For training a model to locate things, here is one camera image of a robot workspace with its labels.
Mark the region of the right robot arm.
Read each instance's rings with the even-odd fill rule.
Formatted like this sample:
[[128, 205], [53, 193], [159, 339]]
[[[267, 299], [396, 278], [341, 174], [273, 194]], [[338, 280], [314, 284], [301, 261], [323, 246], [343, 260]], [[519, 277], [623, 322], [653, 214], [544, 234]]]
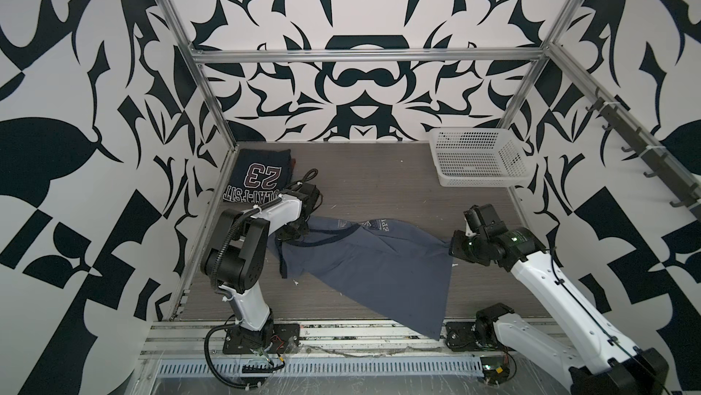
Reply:
[[540, 301], [571, 342], [536, 329], [513, 308], [497, 303], [478, 311], [469, 333], [447, 329], [447, 347], [520, 353], [571, 394], [666, 394], [669, 365], [656, 349], [640, 349], [576, 289], [529, 229], [510, 229], [490, 204], [465, 213], [450, 254], [467, 263], [496, 265]]

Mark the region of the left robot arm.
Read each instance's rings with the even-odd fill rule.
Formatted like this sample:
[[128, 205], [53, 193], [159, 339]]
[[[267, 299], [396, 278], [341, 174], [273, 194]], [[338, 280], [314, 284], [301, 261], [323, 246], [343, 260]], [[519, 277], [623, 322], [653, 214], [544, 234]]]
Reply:
[[298, 181], [268, 202], [244, 212], [222, 210], [200, 270], [209, 278], [215, 294], [232, 307], [242, 329], [260, 334], [272, 321], [259, 285], [268, 238], [286, 241], [308, 234], [308, 221], [321, 199], [316, 185]]

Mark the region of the navy tank top red trim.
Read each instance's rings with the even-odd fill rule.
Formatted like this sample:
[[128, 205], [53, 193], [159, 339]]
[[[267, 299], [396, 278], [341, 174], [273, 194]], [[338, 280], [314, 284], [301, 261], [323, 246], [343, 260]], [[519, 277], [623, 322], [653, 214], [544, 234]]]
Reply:
[[268, 203], [291, 183], [293, 169], [291, 150], [239, 150], [223, 200]]

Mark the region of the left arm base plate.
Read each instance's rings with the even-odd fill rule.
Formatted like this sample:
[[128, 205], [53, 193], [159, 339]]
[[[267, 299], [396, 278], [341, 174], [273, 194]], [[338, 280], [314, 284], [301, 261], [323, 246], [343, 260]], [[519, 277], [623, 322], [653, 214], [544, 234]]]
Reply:
[[261, 331], [232, 327], [226, 330], [223, 353], [244, 355], [265, 351], [282, 354], [297, 347], [299, 336], [299, 324], [266, 323]]

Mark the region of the blue-grey tank top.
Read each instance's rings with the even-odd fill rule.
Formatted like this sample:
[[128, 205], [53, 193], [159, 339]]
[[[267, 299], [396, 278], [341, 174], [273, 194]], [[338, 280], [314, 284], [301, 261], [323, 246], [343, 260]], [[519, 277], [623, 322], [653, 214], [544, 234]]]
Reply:
[[312, 216], [292, 240], [273, 234], [280, 275], [310, 274], [343, 296], [438, 340], [452, 272], [449, 243], [393, 219], [351, 222]]

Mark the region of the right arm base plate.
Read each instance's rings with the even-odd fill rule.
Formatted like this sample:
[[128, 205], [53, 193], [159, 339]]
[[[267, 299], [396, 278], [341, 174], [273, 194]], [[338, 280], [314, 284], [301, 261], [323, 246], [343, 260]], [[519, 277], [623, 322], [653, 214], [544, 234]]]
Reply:
[[488, 350], [494, 347], [489, 327], [483, 320], [473, 322], [447, 322], [445, 345], [454, 352]]

